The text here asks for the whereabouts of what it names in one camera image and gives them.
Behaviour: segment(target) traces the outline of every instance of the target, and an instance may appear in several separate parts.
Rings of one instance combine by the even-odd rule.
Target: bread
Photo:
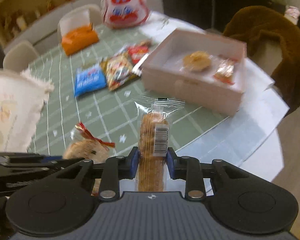
[[[109,157],[109,149],[96,140],[83,139],[71,144],[63,154],[63,159],[85,158],[93,163],[104,163]],[[101,179],[96,179],[92,194],[98,194]]]
[[[210,55],[204,51],[196,51],[183,58],[183,66],[190,71],[202,71],[211,65],[211,59],[209,57]]]
[[[168,124],[163,113],[143,115],[139,142],[138,191],[164,191],[165,157],[153,156],[156,124]]]

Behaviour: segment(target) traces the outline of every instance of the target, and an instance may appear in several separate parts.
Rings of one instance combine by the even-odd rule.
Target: pink cartoon bag
[[[103,22],[109,28],[126,28],[145,22],[149,16],[146,0],[101,0]]]

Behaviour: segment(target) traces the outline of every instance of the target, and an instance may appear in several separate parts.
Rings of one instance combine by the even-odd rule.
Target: barcode
[[[157,124],[154,130],[153,156],[165,157],[168,150],[169,125]]]

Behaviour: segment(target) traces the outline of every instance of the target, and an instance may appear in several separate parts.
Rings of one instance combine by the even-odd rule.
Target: brown plush chair
[[[264,6],[239,10],[224,36],[247,43],[247,54],[275,81],[288,114],[300,106],[300,30],[283,15]]]

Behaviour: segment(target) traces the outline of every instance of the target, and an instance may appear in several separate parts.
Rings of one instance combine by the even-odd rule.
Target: metal screw
[[[102,198],[113,198],[115,196],[115,192],[113,190],[104,190],[100,193]]]
[[[188,192],[188,196],[190,198],[202,198],[204,196],[204,193],[200,190],[191,190]]]

